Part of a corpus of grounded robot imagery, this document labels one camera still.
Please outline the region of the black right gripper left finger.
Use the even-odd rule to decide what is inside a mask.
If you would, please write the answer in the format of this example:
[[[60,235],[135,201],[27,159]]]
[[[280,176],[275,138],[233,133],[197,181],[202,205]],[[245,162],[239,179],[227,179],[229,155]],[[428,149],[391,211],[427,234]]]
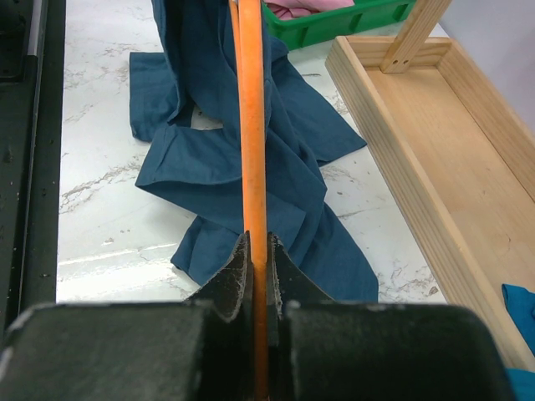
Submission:
[[[183,302],[32,307],[1,352],[4,400],[249,400],[247,236]]]

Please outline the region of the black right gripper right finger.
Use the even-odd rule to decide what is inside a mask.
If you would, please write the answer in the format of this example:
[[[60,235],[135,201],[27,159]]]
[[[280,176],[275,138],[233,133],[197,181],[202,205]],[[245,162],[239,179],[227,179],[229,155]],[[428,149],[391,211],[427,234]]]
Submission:
[[[511,400],[486,325],[440,304],[336,302],[267,238],[273,400]]]

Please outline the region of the dark blue t-shirt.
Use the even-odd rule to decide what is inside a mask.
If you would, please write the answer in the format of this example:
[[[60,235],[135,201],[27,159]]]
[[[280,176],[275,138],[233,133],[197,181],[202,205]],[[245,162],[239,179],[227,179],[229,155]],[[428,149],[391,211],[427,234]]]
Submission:
[[[172,263],[207,283],[266,234],[338,301],[376,302],[363,252],[327,205],[322,165],[365,142],[292,66],[256,1],[155,1],[162,51],[130,56],[130,126],[150,148],[136,184],[192,212]]]

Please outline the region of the orange plastic hanger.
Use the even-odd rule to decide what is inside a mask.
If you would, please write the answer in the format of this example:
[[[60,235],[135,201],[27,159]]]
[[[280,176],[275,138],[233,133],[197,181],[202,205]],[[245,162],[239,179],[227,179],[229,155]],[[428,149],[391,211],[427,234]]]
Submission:
[[[244,230],[253,271],[254,398],[268,400],[267,207],[262,15],[259,1],[230,1],[239,97]]]

